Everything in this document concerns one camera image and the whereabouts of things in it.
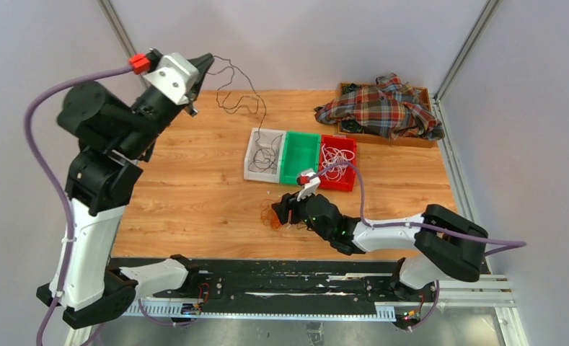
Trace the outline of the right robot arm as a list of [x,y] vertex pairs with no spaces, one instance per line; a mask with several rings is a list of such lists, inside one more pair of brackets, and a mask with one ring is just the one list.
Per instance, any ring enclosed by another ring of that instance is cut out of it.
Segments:
[[280,223],[302,223],[345,255],[418,250],[418,255],[399,260],[390,281],[392,294],[402,301],[435,280],[473,283],[480,278],[487,231],[441,205],[430,204],[422,213],[386,221],[345,216],[324,195],[298,199],[285,194],[271,208]]

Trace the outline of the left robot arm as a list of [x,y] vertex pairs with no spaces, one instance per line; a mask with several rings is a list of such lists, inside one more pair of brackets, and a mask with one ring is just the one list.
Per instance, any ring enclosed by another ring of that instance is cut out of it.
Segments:
[[166,290],[189,298],[199,289],[199,268],[175,254],[149,265],[117,267],[112,247],[126,206],[158,137],[181,113],[195,115],[194,101],[215,58],[186,59],[150,50],[127,66],[65,81],[28,107],[30,127],[37,107],[65,92],[58,125],[80,150],[64,184],[52,179],[63,204],[66,233],[54,278],[37,289],[49,309],[63,307],[73,329],[104,324],[137,300]]

